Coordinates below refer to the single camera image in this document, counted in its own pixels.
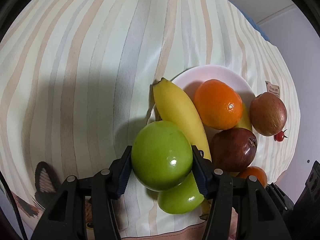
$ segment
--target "red cherry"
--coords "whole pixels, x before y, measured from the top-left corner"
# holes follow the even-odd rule
[[[279,133],[277,133],[276,135],[273,136],[273,138],[275,139],[275,141],[278,141],[278,142],[282,142],[284,140],[284,138],[287,138],[287,136],[284,135],[284,131],[281,131]]]

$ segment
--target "blue edge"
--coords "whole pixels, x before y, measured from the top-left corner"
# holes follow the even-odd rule
[[[244,15],[244,17],[248,20],[248,22],[252,25],[253,28],[255,28],[258,32],[260,32],[261,36],[266,40],[269,41],[268,36],[262,31],[259,25],[257,25],[244,11],[242,11],[238,6],[236,6],[238,10]]]

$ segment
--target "striped tablecloth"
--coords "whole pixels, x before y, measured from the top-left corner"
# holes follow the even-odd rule
[[[258,95],[280,86],[288,110],[282,143],[260,137],[253,162],[268,182],[287,169],[297,142],[297,93],[279,50],[227,0],[32,0],[0,43],[0,169],[35,209],[35,169],[61,181],[94,175],[145,126],[154,79],[222,65]],[[121,236],[200,223],[201,211],[168,215],[131,176],[116,206]],[[21,213],[34,228],[41,212]]]

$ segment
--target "silver rivet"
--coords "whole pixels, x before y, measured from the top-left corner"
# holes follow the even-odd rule
[[[254,176],[254,175],[250,175],[250,176],[249,176],[249,180],[255,182],[255,181],[257,181],[257,177]]]
[[[109,169],[103,169],[102,171],[101,171],[101,174],[102,175],[108,175],[110,173],[110,170]]]
[[[217,175],[222,175],[223,174],[223,170],[222,169],[215,169],[214,173]]]
[[[75,181],[76,177],[75,176],[69,176],[67,177],[67,182],[73,182]]]

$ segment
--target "orange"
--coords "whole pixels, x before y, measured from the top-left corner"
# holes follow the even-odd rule
[[[242,116],[241,97],[217,79],[202,83],[195,92],[193,103],[202,122],[217,130],[234,127]]]
[[[256,176],[258,181],[260,181],[260,183],[263,185],[264,188],[268,185],[267,175],[264,172],[264,170],[261,169],[260,167],[250,166],[246,168],[244,171],[241,171],[237,177],[246,179],[250,175]]]

